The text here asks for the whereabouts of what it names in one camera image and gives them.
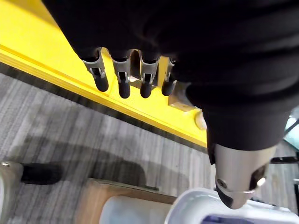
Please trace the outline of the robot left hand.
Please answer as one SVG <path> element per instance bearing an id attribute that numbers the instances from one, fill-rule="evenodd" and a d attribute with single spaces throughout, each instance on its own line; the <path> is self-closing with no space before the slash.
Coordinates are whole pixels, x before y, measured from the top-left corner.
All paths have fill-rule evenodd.
<path id="1" fill-rule="evenodd" d="M 296 0 L 45 0 L 100 91 L 108 82 L 100 53 L 112 58 L 119 95 L 130 96 L 130 56 L 140 57 L 148 98 L 161 56 L 162 93 L 184 83 L 202 110 L 207 150 L 223 203 L 242 207 L 266 171 L 299 104 Z"/>

